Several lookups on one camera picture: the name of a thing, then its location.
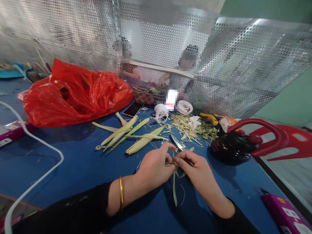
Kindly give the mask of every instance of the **scissors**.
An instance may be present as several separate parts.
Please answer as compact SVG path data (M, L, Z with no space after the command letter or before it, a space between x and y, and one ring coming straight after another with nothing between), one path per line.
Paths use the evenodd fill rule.
M179 140L174 136L172 135L171 133L169 133L172 141L174 142L174 144L178 147L179 150L181 151L184 151L185 148L182 146L182 144L179 142Z

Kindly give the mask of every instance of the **smartphone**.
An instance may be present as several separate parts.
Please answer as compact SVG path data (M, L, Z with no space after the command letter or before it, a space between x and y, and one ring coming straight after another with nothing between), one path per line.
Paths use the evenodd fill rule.
M133 118L141 110L143 105L142 103L134 102L123 112L123 115Z

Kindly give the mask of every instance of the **red plastic bag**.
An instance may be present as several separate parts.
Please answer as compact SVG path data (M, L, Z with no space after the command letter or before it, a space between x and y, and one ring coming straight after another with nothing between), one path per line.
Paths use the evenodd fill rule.
M132 99L133 90L115 72L90 71L55 58L52 77L35 82L23 105L34 126L51 128L115 113Z

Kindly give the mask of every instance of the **perforated metal sheet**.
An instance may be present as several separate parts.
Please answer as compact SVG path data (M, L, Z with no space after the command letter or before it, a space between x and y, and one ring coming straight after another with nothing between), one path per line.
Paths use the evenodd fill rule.
M31 38L50 64L56 57L115 72L114 43L122 38L131 42L135 60L170 68L196 46L195 77L174 87L180 98L205 112L248 118L311 65L311 31L310 25L217 17L168 1L7 0L0 1L0 62L40 62ZM135 91L158 99L179 79L123 68Z

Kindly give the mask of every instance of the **green wall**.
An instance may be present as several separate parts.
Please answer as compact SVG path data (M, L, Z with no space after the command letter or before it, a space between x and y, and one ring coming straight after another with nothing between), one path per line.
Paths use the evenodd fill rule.
M312 0L226 0L221 15L312 23ZM312 67L255 115L295 126L311 121Z

